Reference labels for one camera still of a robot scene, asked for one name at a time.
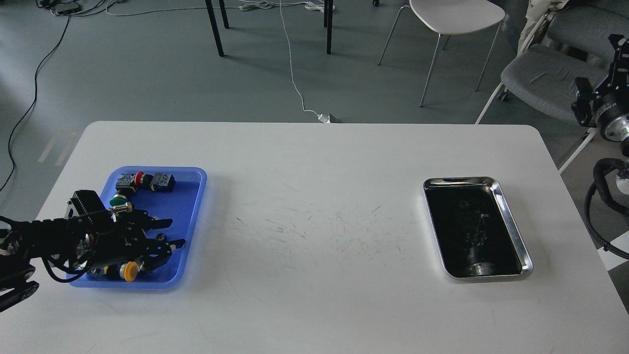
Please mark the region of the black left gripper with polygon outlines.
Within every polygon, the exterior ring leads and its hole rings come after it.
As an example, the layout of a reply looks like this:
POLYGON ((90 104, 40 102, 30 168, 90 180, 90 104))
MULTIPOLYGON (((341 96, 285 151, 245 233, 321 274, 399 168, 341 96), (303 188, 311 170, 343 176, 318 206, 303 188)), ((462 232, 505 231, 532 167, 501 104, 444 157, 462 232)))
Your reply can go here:
POLYGON ((151 273, 164 266, 172 253, 186 244, 185 239, 172 241, 148 239, 145 231, 169 228, 172 219, 159 219, 147 210, 94 212, 81 218, 83 237, 74 258, 77 269, 94 269, 125 262, 139 262, 139 273, 151 273))

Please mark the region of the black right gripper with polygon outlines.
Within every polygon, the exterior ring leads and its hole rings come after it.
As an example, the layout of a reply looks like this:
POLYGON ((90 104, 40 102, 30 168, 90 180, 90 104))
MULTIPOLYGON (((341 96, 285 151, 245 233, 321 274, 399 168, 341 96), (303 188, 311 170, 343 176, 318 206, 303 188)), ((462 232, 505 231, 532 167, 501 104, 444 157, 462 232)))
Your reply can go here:
POLYGON ((576 101, 571 109, 581 127, 596 128, 597 125, 602 138, 622 143, 629 136, 629 42, 622 34, 610 34, 608 40, 615 54, 607 77, 597 87, 597 92, 588 78, 577 77, 576 101))

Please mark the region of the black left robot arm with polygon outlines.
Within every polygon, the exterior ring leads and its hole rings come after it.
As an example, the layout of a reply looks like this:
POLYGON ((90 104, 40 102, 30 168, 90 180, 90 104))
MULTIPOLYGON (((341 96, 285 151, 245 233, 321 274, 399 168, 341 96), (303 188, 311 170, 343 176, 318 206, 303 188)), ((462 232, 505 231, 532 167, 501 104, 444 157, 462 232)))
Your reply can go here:
POLYGON ((68 284, 85 274, 132 282, 167 263, 186 244, 151 239, 146 231, 165 229, 171 219, 155 219, 130 202, 106 207, 93 190, 78 190, 68 201, 64 218, 17 221, 2 217, 1 309, 5 311, 40 287, 31 280, 40 258, 49 276, 68 284))

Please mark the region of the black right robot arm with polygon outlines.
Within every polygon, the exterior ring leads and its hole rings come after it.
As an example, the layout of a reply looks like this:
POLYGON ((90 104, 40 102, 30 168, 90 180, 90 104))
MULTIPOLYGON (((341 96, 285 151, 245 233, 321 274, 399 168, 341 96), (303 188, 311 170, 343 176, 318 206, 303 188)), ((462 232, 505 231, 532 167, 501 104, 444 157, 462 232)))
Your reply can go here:
MULTIPOLYGON (((588 78, 576 78, 577 94, 576 101, 572 103, 572 110, 580 126, 599 131, 600 136, 606 141, 620 143, 622 155, 628 157, 628 38, 622 34, 610 34, 608 40, 615 54, 609 65, 607 77, 596 89, 591 87, 588 78)), ((596 192, 611 210, 624 216, 628 215, 628 207, 613 199, 609 190, 606 177, 611 172, 616 173, 618 190, 625 195, 628 194, 628 159, 598 160, 593 168, 593 183, 588 188, 584 202, 585 226, 604 251, 626 260, 628 253, 604 239, 590 219, 591 202, 596 192)))

